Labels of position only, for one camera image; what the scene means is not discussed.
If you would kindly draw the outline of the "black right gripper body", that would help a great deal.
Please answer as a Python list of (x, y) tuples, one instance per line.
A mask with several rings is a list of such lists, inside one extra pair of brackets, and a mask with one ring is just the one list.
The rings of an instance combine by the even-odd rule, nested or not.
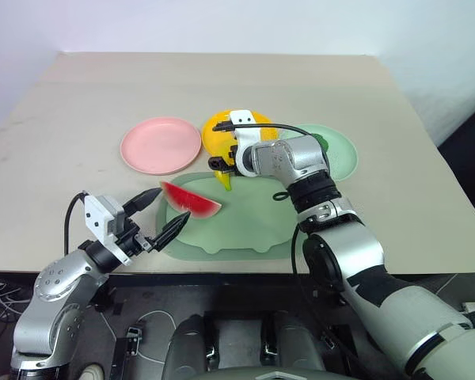
[(236, 154), (238, 150), (237, 143), (223, 143), (221, 146), (222, 158), (225, 165), (225, 173), (233, 173), (234, 175), (241, 175), (236, 163)]

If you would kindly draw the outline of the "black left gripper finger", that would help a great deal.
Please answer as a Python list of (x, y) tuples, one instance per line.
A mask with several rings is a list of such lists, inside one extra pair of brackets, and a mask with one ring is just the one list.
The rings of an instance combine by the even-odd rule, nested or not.
[(161, 188), (150, 188), (139, 193), (123, 205), (124, 214), (131, 217), (136, 212), (143, 211), (155, 201), (161, 192)]
[(155, 237), (150, 239), (152, 250), (158, 252), (162, 251), (183, 230), (184, 226), (190, 219), (190, 216), (191, 212), (187, 211), (173, 218), (164, 225), (161, 231)]

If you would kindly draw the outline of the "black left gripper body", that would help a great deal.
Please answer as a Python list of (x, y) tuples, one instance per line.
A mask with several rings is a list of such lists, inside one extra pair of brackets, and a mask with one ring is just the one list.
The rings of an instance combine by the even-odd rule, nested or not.
[(128, 257), (149, 253), (157, 248), (157, 242), (152, 237), (145, 236), (131, 218), (124, 219), (123, 231), (116, 237), (116, 244)]

